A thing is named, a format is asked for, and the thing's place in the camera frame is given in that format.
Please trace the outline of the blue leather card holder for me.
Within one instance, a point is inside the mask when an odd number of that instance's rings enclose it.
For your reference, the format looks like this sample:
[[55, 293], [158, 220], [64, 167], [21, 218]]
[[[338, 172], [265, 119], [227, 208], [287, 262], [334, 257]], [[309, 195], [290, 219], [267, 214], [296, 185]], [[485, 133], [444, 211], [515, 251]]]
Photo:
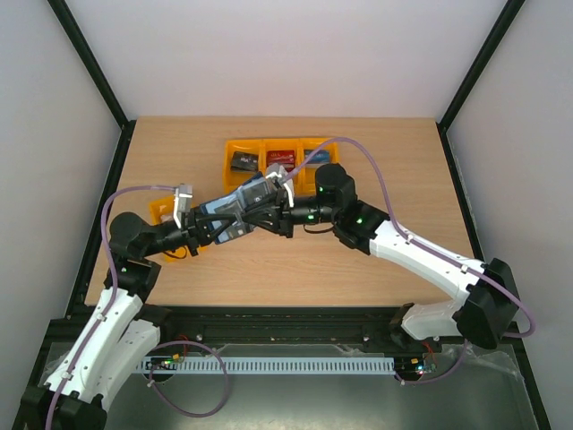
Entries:
[[254, 225], [244, 220], [246, 209], [270, 194], [270, 185], [265, 176], [258, 172], [232, 193], [216, 200], [205, 202], [200, 206], [201, 212], [207, 215], [232, 215], [233, 222], [215, 239], [216, 245], [222, 245], [254, 231]]

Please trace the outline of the black VIP card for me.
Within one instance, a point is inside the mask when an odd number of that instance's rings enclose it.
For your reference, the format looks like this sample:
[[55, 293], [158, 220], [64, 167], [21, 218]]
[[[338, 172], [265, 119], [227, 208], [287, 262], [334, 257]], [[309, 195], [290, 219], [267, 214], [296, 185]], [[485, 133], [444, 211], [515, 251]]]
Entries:
[[222, 245], [225, 242], [250, 234], [255, 229], [255, 226], [249, 225], [243, 220], [244, 205], [238, 198], [228, 197], [222, 199], [217, 203], [214, 212], [235, 214], [237, 217], [237, 221], [227, 228], [215, 241], [217, 245]]

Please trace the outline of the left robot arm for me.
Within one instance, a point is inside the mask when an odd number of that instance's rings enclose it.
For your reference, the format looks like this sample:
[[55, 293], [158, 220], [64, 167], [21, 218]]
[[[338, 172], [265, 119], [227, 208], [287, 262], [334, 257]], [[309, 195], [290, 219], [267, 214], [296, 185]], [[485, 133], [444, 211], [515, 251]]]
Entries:
[[147, 304], [160, 265], [150, 256], [182, 246], [195, 254], [219, 235], [197, 208], [150, 225], [133, 212], [103, 224], [109, 270], [100, 299], [80, 336], [40, 386], [21, 397], [30, 429], [102, 429], [107, 413], [144, 357], [167, 347], [167, 309]]

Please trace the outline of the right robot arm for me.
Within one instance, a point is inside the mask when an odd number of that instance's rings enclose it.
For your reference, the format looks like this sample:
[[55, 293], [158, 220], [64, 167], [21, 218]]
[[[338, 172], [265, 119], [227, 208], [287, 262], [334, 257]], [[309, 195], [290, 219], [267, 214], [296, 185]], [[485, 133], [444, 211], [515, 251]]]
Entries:
[[314, 196], [295, 197], [280, 174], [257, 174], [237, 189], [245, 221], [283, 237], [296, 225], [329, 223], [350, 249], [393, 262], [431, 282], [448, 300], [402, 305], [390, 323], [392, 344], [408, 351], [421, 340], [461, 336], [495, 349], [517, 313], [517, 289], [510, 267], [452, 253], [404, 229], [390, 215], [358, 199], [354, 179], [339, 165], [315, 175]]

